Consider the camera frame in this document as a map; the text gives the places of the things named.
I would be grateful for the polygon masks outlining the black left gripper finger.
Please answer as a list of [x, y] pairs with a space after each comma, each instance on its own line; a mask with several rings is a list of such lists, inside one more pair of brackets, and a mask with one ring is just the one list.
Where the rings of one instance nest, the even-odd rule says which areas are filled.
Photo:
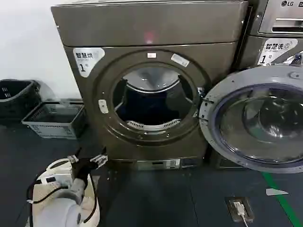
[[68, 161], [73, 164], [79, 161], [78, 156], [81, 152], [82, 148], [77, 149], [76, 153], [67, 157]]
[[103, 166], [108, 161], [107, 148], [103, 147], [100, 154], [90, 159], [90, 162]]

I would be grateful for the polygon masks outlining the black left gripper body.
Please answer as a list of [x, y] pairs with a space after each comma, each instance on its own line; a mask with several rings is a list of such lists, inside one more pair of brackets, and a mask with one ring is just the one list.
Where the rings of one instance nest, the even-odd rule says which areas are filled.
[[82, 180], [85, 187], [88, 185], [88, 175], [90, 172], [98, 168], [98, 164], [90, 161], [89, 158], [81, 158], [77, 162], [72, 163], [71, 166], [74, 179]]

